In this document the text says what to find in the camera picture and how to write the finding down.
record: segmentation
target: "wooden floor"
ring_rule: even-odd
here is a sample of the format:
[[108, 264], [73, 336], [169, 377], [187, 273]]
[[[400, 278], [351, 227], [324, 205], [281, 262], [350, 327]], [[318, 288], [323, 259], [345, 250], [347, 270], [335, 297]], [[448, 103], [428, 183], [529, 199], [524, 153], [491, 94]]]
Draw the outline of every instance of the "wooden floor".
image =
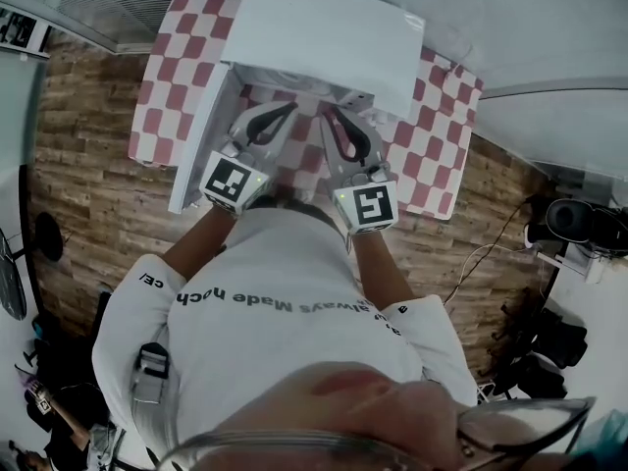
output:
[[[67, 241], [59, 263], [35, 254], [35, 269], [45, 306], [70, 333], [86, 334], [101, 284], [114, 287], [139, 255], [167, 249], [206, 208], [168, 213], [175, 171], [145, 168], [127, 157], [146, 56], [111, 56], [62, 34], [53, 35], [48, 52], [28, 206], [31, 223], [47, 211]], [[404, 214], [387, 231], [416, 293], [447, 297], [467, 255], [494, 242], [515, 208], [544, 186], [536, 170], [473, 136], [452, 218]], [[526, 206], [499, 244], [523, 248], [528, 214]], [[544, 281], [549, 276], [546, 269]], [[491, 333], [504, 323], [500, 307], [520, 305], [525, 288], [538, 294], [540, 277], [531, 254], [496, 249], [447, 306], [474, 374], [490, 364]]]

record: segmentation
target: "checkered tablecloth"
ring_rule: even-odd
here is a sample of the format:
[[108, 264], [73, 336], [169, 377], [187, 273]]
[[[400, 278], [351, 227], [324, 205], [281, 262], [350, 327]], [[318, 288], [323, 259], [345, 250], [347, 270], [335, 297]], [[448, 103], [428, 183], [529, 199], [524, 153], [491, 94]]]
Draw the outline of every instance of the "checkered tablecloth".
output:
[[[131, 129], [129, 156], [177, 166], [203, 88], [220, 61], [239, 0], [173, 0], [146, 66]], [[377, 126], [397, 180], [399, 207], [448, 219], [460, 188], [482, 81], [424, 47], [410, 117]], [[247, 85], [242, 110], [295, 100], [298, 118], [279, 158], [282, 184], [323, 191], [329, 173], [315, 118], [329, 104]]]

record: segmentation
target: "white wall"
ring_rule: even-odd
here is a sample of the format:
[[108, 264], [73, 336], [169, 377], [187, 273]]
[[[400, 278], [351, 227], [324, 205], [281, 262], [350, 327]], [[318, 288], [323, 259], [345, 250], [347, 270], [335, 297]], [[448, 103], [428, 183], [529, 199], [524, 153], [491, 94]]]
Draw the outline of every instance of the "white wall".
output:
[[31, 160], [44, 68], [39, 57], [0, 48], [0, 175]]
[[[17, 168], [4, 170], [0, 176], [0, 228], [7, 238], [15, 236], [9, 241], [12, 251], [22, 248]], [[0, 308], [0, 441], [15, 440], [21, 447], [43, 450], [49, 437], [26, 415], [24, 389], [14, 368], [17, 363], [27, 369], [22, 352], [32, 350], [30, 321], [37, 313], [24, 257], [17, 264], [28, 314], [23, 321], [16, 321]]]
[[628, 0], [386, 1], [424, 18], [426, 44], [464, 57], [488, 89], [628, 78]]
[[[426, 20], [425, 43], [485, 95], [628, 88], [628, 0], [386, 0]], [[525, 158], [628, 177], [625, 92], [481, 101], [477, 133]]]
[[476, 133], [528, 161], [628, 177], [627, 107], [628, 90], [485, 99]]
[[590, 421], [613, 408], [628, 412], [628, 267], [607, 267], [597, 285], [563, 269], [549, 298], [587, 328], [587, 352], [562, 372], [568, 397], [598, 398]]

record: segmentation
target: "white t-shirt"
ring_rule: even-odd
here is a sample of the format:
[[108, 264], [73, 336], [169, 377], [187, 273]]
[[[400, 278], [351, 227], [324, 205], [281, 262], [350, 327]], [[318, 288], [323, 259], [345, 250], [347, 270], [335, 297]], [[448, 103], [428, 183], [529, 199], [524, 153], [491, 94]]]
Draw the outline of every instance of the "white t-shirt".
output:
[[181, 379], [173, 421], [181, 442], [322, 361], [364, 363], [398, 382], [435, 380], [475, 404], [475, 382], [441, 300], [380, 313], [357, 288], [343, 239], [325, 223], [256, 209], [238, 220], [226, 245], [187, 284], [161, 258], [142, 256], [109, 300], [93, 366], [123, 427], [133, 427], [133, 362], [166, 322]]

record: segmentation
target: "eyeglasses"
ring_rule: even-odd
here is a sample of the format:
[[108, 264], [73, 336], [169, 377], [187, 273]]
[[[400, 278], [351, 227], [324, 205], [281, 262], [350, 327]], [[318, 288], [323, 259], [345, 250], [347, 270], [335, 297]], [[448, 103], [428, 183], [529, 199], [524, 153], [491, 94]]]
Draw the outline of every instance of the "eyeglasses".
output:
[[[514, 399], [486, 403], [458, 416], [462, 471], [521, 461], [573, 431], [575, 444], [595, 403], [584, 399]], [[198, 471], [429, 471], [431, 466], [394, 446], [357, 435], [321, 431], [206, 433], [168, 453], [169, 465]]]

